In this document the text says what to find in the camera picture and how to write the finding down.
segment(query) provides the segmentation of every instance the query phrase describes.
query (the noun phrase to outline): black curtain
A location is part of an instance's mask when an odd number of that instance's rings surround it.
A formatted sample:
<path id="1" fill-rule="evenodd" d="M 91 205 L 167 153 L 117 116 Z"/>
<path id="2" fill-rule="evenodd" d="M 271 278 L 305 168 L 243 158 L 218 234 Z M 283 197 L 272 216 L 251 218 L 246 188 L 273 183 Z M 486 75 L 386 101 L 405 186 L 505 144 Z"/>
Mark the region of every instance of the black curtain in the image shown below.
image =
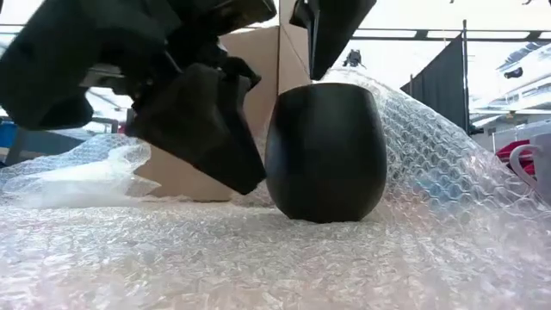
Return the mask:
<path id="1" fill-rule="evenodd" d="M 452 40 L 402 90 L 468 131 L 462 34 Z"/>

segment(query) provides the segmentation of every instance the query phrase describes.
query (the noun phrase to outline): red object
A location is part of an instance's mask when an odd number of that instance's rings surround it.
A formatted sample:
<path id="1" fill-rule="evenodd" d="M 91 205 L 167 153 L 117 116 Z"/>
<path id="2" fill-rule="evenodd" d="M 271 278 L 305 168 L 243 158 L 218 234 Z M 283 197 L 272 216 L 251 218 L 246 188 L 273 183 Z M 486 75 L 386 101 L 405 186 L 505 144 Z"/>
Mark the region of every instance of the red object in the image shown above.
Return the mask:
<path id="1" fill-rule="evenodd" d="M 510 143 L 508 146 L 502 148 L 499 150 L 496 155 L 498 156 L 499 160 L 501 160 L 502 163 L 506 163 L 507 167 L 509 169 L 511 166 L 509 165 L 509 157 L 511 155 L 511 152 L 513 152 L 514 149 L 516 149 L 519 146 L 524 146 L 530 143 L 530 140 L 520 140 Z M 534 161 L 532 160 L 532 152 L 530 151 L 524 151 L 520 154 L 520 165 L 524 168 L 524 171 L 528 173 L 531 176 L 535 175 L 534 171 Z"/>

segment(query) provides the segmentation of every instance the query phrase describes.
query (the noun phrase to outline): black egg-shaped object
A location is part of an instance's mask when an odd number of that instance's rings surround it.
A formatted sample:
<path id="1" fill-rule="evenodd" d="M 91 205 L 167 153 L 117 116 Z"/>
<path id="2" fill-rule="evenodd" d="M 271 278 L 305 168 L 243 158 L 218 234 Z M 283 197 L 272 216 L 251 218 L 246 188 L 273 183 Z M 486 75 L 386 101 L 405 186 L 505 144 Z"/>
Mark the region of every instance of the black egg-shaped object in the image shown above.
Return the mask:
<path id="1" fill-rule="evenodd" d="M 312 84 L 278 97 L 269 124 L 268 191 L 289 218 L 359 221 L 382 197 L 387 150 L 371 93 Z"/>

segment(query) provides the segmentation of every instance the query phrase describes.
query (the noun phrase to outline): ceiling light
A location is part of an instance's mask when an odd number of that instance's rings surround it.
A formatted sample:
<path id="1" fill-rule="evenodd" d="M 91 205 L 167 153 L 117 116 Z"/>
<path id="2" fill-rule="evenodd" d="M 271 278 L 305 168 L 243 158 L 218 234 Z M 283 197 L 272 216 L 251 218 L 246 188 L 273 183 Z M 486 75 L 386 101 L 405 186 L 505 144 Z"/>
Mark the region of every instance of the ceiling light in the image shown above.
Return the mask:
<path id="1" fill-rule="evenodd" d="M 417 34 L 415 30 L 369 30 L 359 29 L 355 31 L 355 37 L 375 37 L 375 38 L 413 38 Z"/>
<path id="2" fill-rule="evenodd" d="M 524 39 L 529 31 L 467 31 L 467 39 Z"/>
<path id="3" fill-rule="evenodd" d="M 429 31 L 429 34 L 427 34 L 427 37 L 428 38 L 449 38 L 449 39 L 454 39 L 456 38 L 459 34 L 461 33 L 461 31 L 447 31 L 447 30 L 443 30 L 443 31 L 436 31 L 436 30 L 432 30 L 432 31 Z"/>

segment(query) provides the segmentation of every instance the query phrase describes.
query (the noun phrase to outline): blue object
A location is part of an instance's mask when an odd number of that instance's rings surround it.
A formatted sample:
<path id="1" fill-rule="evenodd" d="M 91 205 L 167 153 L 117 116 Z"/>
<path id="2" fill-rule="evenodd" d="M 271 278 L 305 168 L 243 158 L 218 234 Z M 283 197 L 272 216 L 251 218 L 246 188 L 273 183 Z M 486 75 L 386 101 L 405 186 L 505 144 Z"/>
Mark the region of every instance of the blue object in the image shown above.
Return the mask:
<path id="1" fill-rule="evenodd" d="M 5 121 L 0 125 L 0 147 L 10 148 L 15 140 L 17 125 L 11 121 Z"/>

